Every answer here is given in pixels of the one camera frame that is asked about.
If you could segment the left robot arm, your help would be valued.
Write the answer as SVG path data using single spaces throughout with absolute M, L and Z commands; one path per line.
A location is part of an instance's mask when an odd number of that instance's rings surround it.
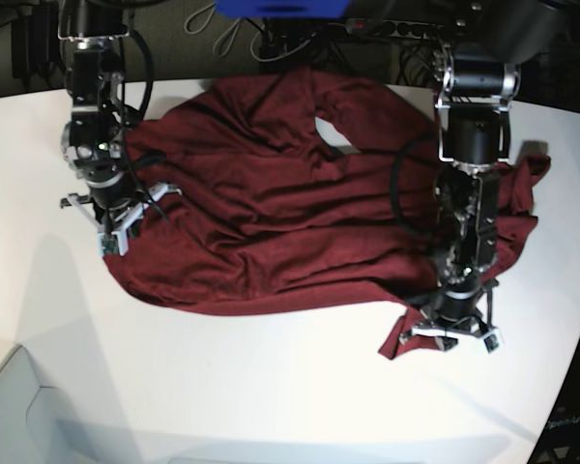
M 578 1 L 488 1 L 475 4 L 476 22 L 459 21 L 436 33 L 438 131 L 406 143 L 396 154 L 390 197 L 405 229 L 435 238 L 434 230 L 419 229 L 404 216 L 398 183 L 410 152 L 423 143 L 435 145 L 444 165 L 433 188 L 437 221 L 449 231 L 433 256 L 437 288 L 410 300 L 419 319 L 397 327 L 397 348 L 420 340 L 442 351 L 462 339 L 477 340 L 489 352 L 501 345 L 492 322 L 498 282 L 488 274 L 498 259 L 498 168 L 508 162 L 510 108 L 521 86 L 523 63 L 548 46 L 579 8 Z

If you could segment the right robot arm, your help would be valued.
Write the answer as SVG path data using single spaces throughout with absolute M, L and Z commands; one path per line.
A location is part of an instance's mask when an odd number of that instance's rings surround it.
M 150 207 L 180 189 L 167 182 L 150 187 L 137 172 L 160 164 L 160 152 L 131 159 L 127 133 L 142 122 L 154 88 L 154 61 L 143 37 L 132 26 L 137 1 L 67 1 L 59 17 L 58 38 L 74 44 L 65 88 L 72 100 L 65 125 L 63 157 L 88 193 L 70 193 L 63 208 L 76 208 L 93 225 L 101 254 L 125 255 L 130 238 Z M 145 88 L 139 107 L 126 102 L 125 38 L 134 40 L 145 65 Z

